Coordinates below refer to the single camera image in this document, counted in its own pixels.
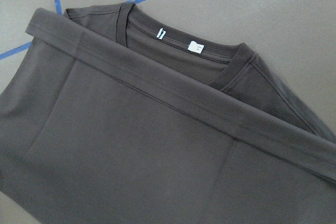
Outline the brown t-shirt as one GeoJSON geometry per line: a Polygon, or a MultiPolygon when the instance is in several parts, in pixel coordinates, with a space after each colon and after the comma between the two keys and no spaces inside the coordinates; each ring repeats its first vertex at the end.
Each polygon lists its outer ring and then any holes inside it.
{"type": "Polygon", "coordinates": [[[41,223],[335,223],[335,135],[246,44],[134,3],[37,9],[1,191],[41,223]]]}

